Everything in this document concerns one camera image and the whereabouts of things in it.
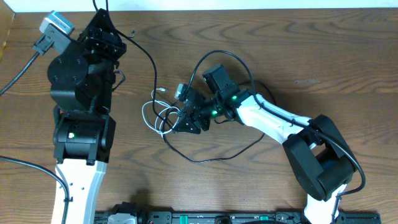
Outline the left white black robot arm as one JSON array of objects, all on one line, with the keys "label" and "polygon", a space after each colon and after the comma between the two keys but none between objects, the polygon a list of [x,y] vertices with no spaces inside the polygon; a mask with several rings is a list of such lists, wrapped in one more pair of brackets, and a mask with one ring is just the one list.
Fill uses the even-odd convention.
[{"label": "left white black robot arm", "polygon": [[110,117],[119,58],[126,52],[109,13],[99,9],[47,70],[51,83],[57,183],[52,223],[93,223],[116,129]]}]

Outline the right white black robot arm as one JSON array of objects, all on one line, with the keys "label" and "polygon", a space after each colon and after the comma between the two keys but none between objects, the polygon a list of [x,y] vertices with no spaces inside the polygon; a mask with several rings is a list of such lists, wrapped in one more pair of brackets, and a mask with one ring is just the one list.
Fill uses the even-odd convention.
[{"label": "right white black robot arm", "polygon": [[310,223],[335,223],[338,206],[353,174],[364,172],[334,122],[321,114],[312,119],[290,113],[268,102],[253,89],[234,82],[224,66],[203,73],[212,92],[206,98],[189,84],[179,84],[175,98],[184,104],[177,132],[200,134],[219,116],[260,130],[284,148],[300,186],[307,193],[305,218]]}]

